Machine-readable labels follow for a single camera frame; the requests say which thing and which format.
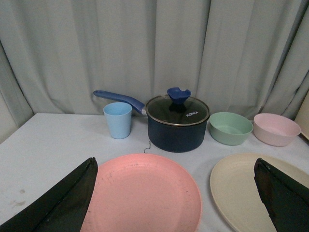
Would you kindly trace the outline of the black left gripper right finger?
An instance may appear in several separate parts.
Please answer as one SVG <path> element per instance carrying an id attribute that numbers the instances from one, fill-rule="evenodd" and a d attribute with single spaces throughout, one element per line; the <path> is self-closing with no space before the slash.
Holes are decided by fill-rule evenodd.
<path id="1" fill-rule="evenodd" d="M 309 230 L 309 189 L 262 158 L 254 165 L 262 203 L 278 232 Z"/>

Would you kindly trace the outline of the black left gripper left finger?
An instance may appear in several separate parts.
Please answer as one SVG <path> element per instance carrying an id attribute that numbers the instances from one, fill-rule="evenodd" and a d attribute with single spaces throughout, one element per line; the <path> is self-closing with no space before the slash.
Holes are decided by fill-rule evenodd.
<path id="1" fill-rule="evenodd" d="M 79 232 L 94 191 L 98 164 L 89 158 L 35 202 L 0 226 L 2 232 Z"/>

